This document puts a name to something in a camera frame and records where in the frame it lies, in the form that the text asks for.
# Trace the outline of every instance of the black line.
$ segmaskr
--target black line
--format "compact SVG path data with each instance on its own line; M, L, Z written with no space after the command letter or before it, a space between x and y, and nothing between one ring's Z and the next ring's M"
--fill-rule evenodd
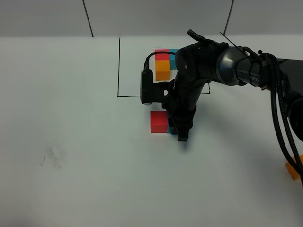
M227 26L228 26L229 18L231 17L231 14L232 14L233 2L234 2L234 0L232 0L231 9L229 10L229 14L228 14L228 17L227 17L227 21L226 21L225 29L224 29L224 32L223 32L223 34L224 34L224 35L225 35L225 33L226 33L226 30L227 30Z
M210 94L210 84L208 83L208 92L207 93L201 93L201 95L208 95ZM129 98L129 97L140 97L140 96L118 96L117 98Z
M118 96L118 98L129 98L129 97L140 97L140 96Z
M119 37L119 61L118 61L118 92L117 92L117 97L119 97L119 81L120 81L120 42L121 37Z
M91 25L90 25L90 21L89 21L89 15L87 14L87 10L86 10L86 6L85 6L85 2L84 2L84 0L82 0L82 2L83 2L83 6L84 6L84 10L85 10L85 14L86 14L87 22L89 23L89 28L90 28L90 33L91 33L91 36L92 36L92 37L94 37L93 30L91 29Z
M250 55L246 55L245 52L241 51L241 50L239 49L239 47L236 46L236 44L234 44L229 38L226 37L226 35L224 35L222 32L220 32L220 34L223 35L223 37L224 37L225 39L227 39L234 47L236 47L237 50L240 51L240 52L243 54L244 57L248 58L248 59L251 60L251 61L254 61L254 59L251 59L251 58L250 58Z

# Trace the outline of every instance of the red block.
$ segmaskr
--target red block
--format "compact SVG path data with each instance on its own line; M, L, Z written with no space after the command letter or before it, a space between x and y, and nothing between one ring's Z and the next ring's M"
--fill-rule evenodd
M151 133L167 133L166 111L151 111Z
M168 51L168 49L165 49L165 50L155 50L155 52L160 52L160 51ZM159 53L159 54L156 54L156 61L157 60L170 60L170 55L167 54L167 53Z

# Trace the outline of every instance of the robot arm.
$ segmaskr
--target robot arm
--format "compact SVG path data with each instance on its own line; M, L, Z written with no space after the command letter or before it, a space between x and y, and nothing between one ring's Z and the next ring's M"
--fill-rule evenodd
M171 115L169 127L173 134L178 134L178 141L188 139L196 103L205 83L251 84L270 90L273 75L271 60L261 52L258 55L248 47L219 44L191 30L188 34L198 42L177 51L178 72L174 80L153 84L152 71L147 68L141 76L141 102L162 103L162 108ZM298 75L303 71L303 61L277 61L282 75L284 105L294 132L303 141L303 77Z

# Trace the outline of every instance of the white surface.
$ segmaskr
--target white surface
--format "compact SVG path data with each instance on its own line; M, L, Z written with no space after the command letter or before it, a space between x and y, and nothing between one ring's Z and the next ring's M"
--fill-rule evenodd
M232 39L281 57L303 51L300 36ZM159 105L116 97L118 39L0 39L0 49L1 223L302 226L269 92L213 83L184 146L150 134Z
M235 0L227 34L303 34L302 11L300 0Z
M91 37L82 0L1 0L0 37Z
M218 34L232 0L85 0L95 36Z
M180 49L195 42L189 36L121 37L119 96L140 95L140 74L149 54L157 49ZM153 71L154 82L156 82L154 56L150 59L150 69ZM174 79L175 76L176 70L171 70L170 79ZM206 84L202 93L208 92L209 87Z

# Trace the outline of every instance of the blue block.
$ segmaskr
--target blue block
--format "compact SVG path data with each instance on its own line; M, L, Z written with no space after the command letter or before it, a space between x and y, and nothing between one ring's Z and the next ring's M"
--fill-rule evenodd
M170 114L169 113L167 113L167 134L170 134L171 132L170 132L170 127L169 127L169 118L170 118Z
M169 51L173 52L173 53L176 53L178 51L178 49L170 49ZM176 70L177 69L174 55L170 56L170 69L171 70Z

